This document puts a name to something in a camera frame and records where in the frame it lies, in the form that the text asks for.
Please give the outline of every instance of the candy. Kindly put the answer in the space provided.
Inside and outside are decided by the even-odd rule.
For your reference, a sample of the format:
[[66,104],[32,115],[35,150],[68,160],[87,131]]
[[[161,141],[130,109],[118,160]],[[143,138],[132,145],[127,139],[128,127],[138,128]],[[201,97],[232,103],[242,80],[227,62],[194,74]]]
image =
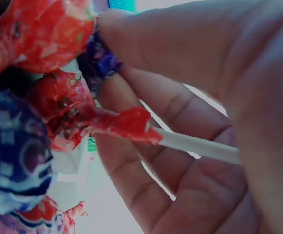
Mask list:
[[64,215],[48,196],[28,212],[0,214],[0,234],[61,234],[64,228]]
[[0,72],[47,73],[68,64],[94,28],[91,0],[12,0],[0,17]]
[[89,37],[87,52],[81,54],[77,61],[94,97],[97,96],[102,81],[114,75],[122,65],[100,38],[98,26]]
[[81,73],[58,69],[46,74],[28,91],[27,99],[46,120],[53,150],[70,152],[79,145],[84,136],[82,129],[62,132],[61,122],[62,110],[67,106],[83,102],[95,105]]
[[52,177],[50,141],[40,115],[0,91],[0,214],[38,204]]
[[65,234],[75,234],[74,218],[78,216],[88,216],[88,213],[84,211],[84,203],[84,201],[80,201],[76,206],[63,212]]

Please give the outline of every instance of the purple lollipop wrapper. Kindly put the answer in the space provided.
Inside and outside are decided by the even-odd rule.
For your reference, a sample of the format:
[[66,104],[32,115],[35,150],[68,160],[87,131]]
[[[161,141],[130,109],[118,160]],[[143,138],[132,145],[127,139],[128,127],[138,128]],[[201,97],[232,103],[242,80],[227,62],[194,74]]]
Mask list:
[[87,52],[78,59],[86,83],[96,97],[101,83],[118,72],[122,62],[110,51],[99,35],[98,25],[87,42]]
[[29,211],[52,178],[50,140],[37,111],[0,91],[0,214]]

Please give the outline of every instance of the blue and white lollipop wrapper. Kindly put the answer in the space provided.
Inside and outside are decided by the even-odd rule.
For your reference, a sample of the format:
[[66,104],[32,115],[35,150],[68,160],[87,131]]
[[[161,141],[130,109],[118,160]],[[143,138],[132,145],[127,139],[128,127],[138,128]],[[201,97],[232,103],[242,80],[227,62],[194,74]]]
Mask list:
[[29,211],[52,178],[50,140],[37,111],[0,91],[0,214]]

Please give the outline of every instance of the lollipop wrapper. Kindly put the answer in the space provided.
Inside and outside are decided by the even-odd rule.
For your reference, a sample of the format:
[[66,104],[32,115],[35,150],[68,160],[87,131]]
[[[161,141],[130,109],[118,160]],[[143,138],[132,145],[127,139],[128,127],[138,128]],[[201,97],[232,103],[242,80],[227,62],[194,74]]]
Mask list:
[[150,143],[162,139],[147,128],[151,116],[143,108],[120,114],[97,108],[80,74],[48,74],[28,91],[27,99],[46,119],[53,150],[71,151],[90,131]]
[[84,203],[84,201],[81,201],[78,205],[63,212],[65,234],[75,234],[74,218],[78,216],[88,216],[87,212],[84,211]]
[[52,177],[50,140],[42,117],[0,91],[0,214],[36,206]]
[[0,17],[0,72],[65,66],[84,50],[94,16],[91,0],[12,0]]
[[81,73],[55,70],[36,82],[28,91],[27,99],[46,120],[53,150],[70,152],[81,142],[84,132],[73,131],[61,135],[61,112],[69,105],[86,103],[95,105],[94,99]]
[[98,25],[88,39],[87,52],[82,53],[77,61],[94,97],[97,97],[101,83],[118,72],[122,65],[101,39]]
[[0,234],[61,234],[64,215],[48,196],[28,212],[0,214]]
[[61,134],[81,130],[104,133],[132,141],[157,144],[162,136],[149,128],[150,113],[144,108],[132,108],[115,113],[89,104],[66,108],[61,122]]

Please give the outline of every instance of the white lollipop stick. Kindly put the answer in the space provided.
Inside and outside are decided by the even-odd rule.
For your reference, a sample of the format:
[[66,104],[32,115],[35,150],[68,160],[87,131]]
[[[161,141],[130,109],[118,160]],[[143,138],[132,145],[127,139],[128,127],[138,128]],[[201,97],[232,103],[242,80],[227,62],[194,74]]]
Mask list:
[[181,151],[190,151],[200,156],[241,165],[238,148],[181,133],[167,132],[161,128],[152,128],[163,137],[159,145]]

